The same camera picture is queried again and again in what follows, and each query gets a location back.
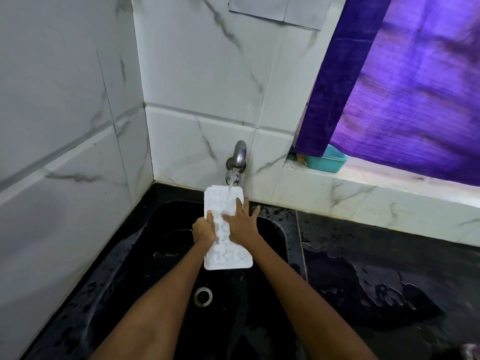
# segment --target teal plastic container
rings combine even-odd
[[[306,155],[305,163],[307,163],[308,168],[322,170],[324,172],[338,173],[348,158],[348,155],[328,144],[323,156]]]

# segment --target wet countertop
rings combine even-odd
[[[23,359],[87,359],[86,329],[113,275],[153,212],[182,200],[201,203],[203,192],[154,184]],[[460,359],[461,345],[480,343],[480,248],[267,205],[260,216],[379,359]]]

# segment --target faucet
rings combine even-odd
[[[238,169],[238,174],[235,174],[233,179],[233,185],[237,186],[240,182],[240,174],[247,168],[247,143],[243,140],[237,141],[233,156],[226,161],[227,173],[225,174],[225,181],[227,184],[231,181],[234,168]]]

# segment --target person's left arm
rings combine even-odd
[[[173,359],[195,279],[216,239],[212,212],[193,224],[192,233],[193,247],[134,303],[91,360]]]

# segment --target person's left hand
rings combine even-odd
[[[212,211],[207,212],[207,219],[204,217],[198,218],[191,229],[194,244],[202,245],[209,250],[217,238]]]

